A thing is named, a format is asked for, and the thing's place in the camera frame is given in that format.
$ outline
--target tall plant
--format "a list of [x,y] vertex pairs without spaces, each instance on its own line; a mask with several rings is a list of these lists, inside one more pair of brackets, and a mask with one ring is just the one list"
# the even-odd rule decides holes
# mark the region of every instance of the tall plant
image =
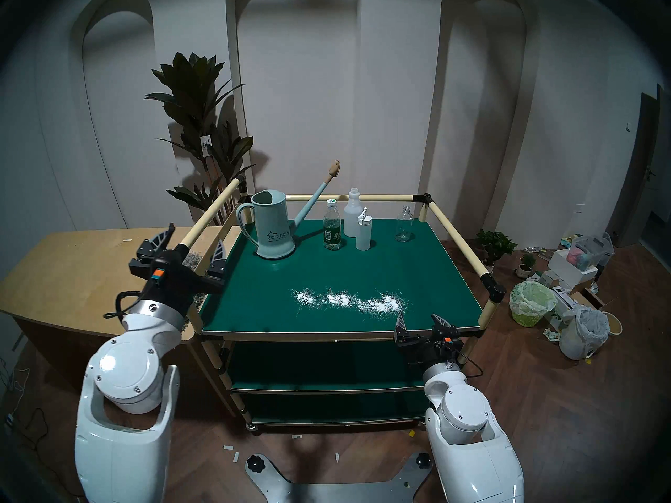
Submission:
[[[173,146],[191,153],[205,169],[209,179],[210,191],[205,192],[205,184],[200,188],[193,186],[193,192],[186,187],[177,186],[175,190],[166,191],[187,204],[198,209],[207,210],[223,190],[222,184],[227,185],[238,173],[251,166],[238,169],[242,156],[248,152],[254,138],[233,138],[228,121],[217,127],[217,105],[236,88],[221,91],[231,80],[215,91],[214,82],[219,76],[225,62],[217,64],[216,57],[207,59],[191,54],[187,60],[180,52],[175,54],[172,65],[161,64],[161,71],[152,70],[156,78],[169,87],[169,93],[149,93],[144,98],[163,103],[166,114],[182,127],[181,144],[160,138]],[[203,155],[201,137],[209,135],[211,144],[206,144],[207,151]],[[226,214],[232,210],[232,201],[224,206]]]

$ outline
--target plastic bottle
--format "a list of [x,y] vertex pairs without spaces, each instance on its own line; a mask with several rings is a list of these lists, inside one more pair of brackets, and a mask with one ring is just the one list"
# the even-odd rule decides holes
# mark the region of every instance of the plastic bottle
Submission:
[[410,239],[410,227],[413,226],[413,216],[410,214],[410,206],[403,205],[403,212],[396,218],[397,242],[405,243]]
[[357,218],[357,225],[359,226],[359,234],[356,237],[356,249],[368,250],[370,248],[370,233],[373,228],[373,218],[368,216],[368,209],[364,210]]
[[324,246],[328,250],[338,250],[340,241],[340,213],[338,202],[334,199],[326,201],[327,211],[324,215]]
[[345,206],[345,236],[356,237],[359,234],[359,225],[357,218],[363,207],[359,201],[359,190],[356,187],[350,189],[350,199]]

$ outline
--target green shelf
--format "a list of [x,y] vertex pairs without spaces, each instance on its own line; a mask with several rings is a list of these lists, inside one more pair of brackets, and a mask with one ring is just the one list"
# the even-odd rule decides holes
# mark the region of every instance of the green shelf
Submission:
[[264,425],[353,425],[403,422],[424,417],[423,391],[344,395],[241,393],[252,423]]
[[228,366],[234,392],[366,393],[422,390],[421,370],[393,341],[237,342]]
[[400,309],[412,330],[428,331],[432,313],[477,329],[480,305],[429,224],[414,222],[406,243],[395,231],[396,220],[376,219],[369,250],[344,237],[330,251],[322,220],[304,220],[296,250],[277,261],[239,236],[223,294],[209,295],[201,309],[203,333],[235,341],[390,339]]

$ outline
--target small potted plant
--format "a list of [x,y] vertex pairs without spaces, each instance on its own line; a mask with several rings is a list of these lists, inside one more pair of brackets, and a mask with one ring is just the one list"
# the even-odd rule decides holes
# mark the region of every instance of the small potted plant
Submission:
[[483,231],[476,235],[476,241],[481,244],[487,252],[487,259],[483,260],[484,267],[491,274],[494,270],[494,263],[498,261],[503,254],[512,254],[517,243],[510,241],[503,232]]
[[515,271],[518,278],[528,278],[532,273],[532,268],[536,264],[536,258],[532,254],[524,253],[522,259],[520,260],[519,266]]

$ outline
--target green tabletop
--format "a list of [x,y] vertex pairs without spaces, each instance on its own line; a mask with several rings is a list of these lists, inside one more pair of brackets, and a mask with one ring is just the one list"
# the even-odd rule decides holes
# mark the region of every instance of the green tabletop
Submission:
[[237,342],[231,391],[343,394],[422,390],[417,365],[393,341]]
[[356,240],[323,246],[321,220],[304,220],[296,250],[277,261],[257,256],[239,236],[226,263],[223,294],[208,296],[203,333],[249,341],[390,339],[400,309],[409,330],[431,328],[431,314],[477,328],[482,310],[428,223],[409,242],[396,221],[373,220],[370,249]]

